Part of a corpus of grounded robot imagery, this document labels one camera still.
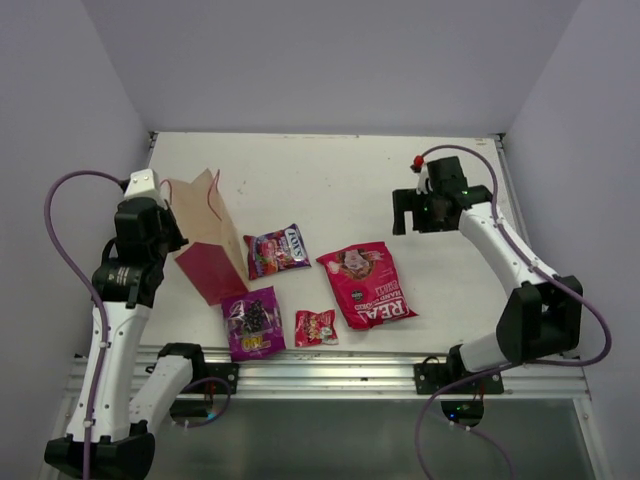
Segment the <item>pink paper bag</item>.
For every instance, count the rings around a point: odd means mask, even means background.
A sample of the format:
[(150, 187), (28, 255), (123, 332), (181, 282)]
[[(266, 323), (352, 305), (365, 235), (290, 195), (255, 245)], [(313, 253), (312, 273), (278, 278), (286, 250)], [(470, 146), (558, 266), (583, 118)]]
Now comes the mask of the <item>pink paper bag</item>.
[(239, 235), (219, 190), (220, 177), (219, 171), (206, 169), (191, 182), (160, 183), (187, 239), (174, 260), (210, 306), (249, 291)]

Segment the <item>red Real chips bag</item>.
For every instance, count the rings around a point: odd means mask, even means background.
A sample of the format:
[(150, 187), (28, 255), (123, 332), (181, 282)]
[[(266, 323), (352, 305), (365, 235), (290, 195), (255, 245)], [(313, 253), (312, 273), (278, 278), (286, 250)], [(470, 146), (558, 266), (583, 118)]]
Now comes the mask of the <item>red Real chips bag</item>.
[(383, 241), (360, 243), (316, 258), (347, 325), (353, 330), (416, 317), (408, 305), (394, 259)]

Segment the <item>Fox's candy bag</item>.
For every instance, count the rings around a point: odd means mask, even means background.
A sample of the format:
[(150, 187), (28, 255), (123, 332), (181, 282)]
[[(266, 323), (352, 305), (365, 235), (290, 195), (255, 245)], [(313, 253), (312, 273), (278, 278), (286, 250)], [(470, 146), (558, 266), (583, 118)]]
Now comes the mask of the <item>Fox's candy bag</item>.
[(244, 235), (243, 240), (248, 248), (250, 280), (311, 266), (301, 231), (296, 223), (259, 236)]

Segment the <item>purple grape candy bag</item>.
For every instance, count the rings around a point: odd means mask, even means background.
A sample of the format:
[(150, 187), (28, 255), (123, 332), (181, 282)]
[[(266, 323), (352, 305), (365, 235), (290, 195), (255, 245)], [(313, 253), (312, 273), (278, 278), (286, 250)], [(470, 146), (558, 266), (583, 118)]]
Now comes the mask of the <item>purple grape candy bag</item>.
[(232, 362), (265, 359), (286, 349), (273, 287), (225, 298), (221, 310)]

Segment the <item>small red candy packet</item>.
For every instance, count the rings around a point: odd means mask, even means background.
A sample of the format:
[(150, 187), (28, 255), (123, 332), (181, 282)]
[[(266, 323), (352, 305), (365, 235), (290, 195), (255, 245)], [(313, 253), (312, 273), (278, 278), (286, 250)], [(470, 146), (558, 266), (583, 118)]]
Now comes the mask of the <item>small red candy packet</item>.
[(307, 310), (297, 311), (294, 334), (295, 346), (314, 347), (319, 345), (337, 345), (339, 340), (334, 322), (334, 310), (327, 310), (320, 313)]

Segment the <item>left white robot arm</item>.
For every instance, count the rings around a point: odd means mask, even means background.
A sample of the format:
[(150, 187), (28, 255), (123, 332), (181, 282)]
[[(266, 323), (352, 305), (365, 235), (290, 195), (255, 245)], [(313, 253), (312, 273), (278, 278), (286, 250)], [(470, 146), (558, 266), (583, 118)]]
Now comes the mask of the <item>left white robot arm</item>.
[(122, 201), (116, 236), (91, 286), (97, 300), (85, 378), (63, 437), (48, 442), (45, 462), (77, 479), (143, 479), (156, 433), (175, 398), (208, 379), (198, 344), (169, 343), (138, 393), (131, 392), (142, 333), (169, 253), (186, 241), (169, 207), (151, 198)]

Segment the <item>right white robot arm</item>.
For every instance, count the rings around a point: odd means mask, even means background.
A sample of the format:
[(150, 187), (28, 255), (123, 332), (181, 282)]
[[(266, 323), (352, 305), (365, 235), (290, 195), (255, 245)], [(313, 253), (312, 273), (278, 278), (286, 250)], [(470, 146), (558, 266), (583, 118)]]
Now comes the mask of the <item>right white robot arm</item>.
[(575, 348), (581, 323), (580, 282), (558, 276), (533, 254), (493, 193), (484, 185), (468, 183), (458, 157), (426, 161), (418, 156), (411, 169), (419, 176), (417, 187), (392, 193), (393, 234), (405, 234), (407, 216), (412, 230), (421, 234), (460, 232), (480, 252), (507, 295), (492, 333), (449, 350), (449, 387), (468, 392), (480, 382), (482, 371)]

